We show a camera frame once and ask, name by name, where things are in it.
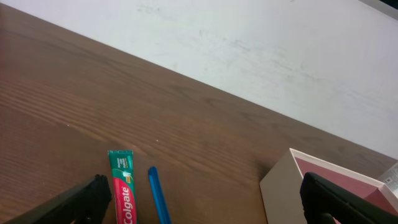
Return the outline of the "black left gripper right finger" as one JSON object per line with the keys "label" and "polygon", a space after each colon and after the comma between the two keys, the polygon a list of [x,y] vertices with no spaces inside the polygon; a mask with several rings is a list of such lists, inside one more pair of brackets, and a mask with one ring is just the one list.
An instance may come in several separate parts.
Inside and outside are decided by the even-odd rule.
{"label": "black left gripper right finger", "polygon": [[304,175],[300,197],[308,224],[397,223],[397,215],[365,201],[313,172]]}

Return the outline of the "green white soap packet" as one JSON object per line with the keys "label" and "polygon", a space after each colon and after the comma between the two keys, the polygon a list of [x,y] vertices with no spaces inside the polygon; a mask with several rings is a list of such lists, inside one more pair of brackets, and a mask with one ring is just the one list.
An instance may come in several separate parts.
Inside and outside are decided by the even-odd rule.
{"label": "green white soap packet", "polygon": [[392,193],[398,196],[398,163],[395,163],[390,169],[385,171],[383,175],[378,178],[379,181],[384,182]]}

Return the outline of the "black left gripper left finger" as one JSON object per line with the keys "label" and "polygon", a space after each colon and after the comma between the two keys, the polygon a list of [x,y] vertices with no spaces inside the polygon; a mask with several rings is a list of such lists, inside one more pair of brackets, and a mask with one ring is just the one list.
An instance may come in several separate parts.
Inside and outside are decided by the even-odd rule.
{"label": "black left gripper left finger", "polygon": [[108,178],[97,174],[6,224],[102,223],[111,200]]}

